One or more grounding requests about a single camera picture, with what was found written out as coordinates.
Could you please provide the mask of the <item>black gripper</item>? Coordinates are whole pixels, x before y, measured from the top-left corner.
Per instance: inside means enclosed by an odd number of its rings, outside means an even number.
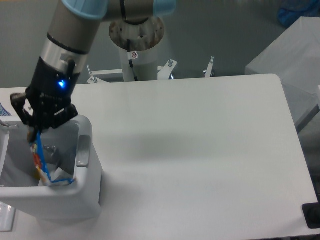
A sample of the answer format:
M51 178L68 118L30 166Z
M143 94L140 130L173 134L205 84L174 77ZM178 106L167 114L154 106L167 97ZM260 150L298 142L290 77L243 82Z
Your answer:
M71 58L62 71L56 70L40 58L25 93L10 95L10 103L20 120L31 128L27 136L28 143L36 141L38 128L40 132L50 128L57 129L78 115L71 100L80 76L75 68L76 63ZM32 115L25 109L26 100L33 109Z

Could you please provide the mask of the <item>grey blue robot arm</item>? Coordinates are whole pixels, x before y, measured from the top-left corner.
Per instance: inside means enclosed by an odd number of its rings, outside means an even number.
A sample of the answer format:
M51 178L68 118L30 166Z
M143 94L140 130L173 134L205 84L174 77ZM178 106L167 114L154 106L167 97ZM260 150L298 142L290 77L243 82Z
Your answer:
M176 9L174 0L61 0L58 2L30 85L10 102L33 143L38 134L57 129L77 116L71 96L100 25L125 51L135 81L141 52L154 48L164 34L161 17Z

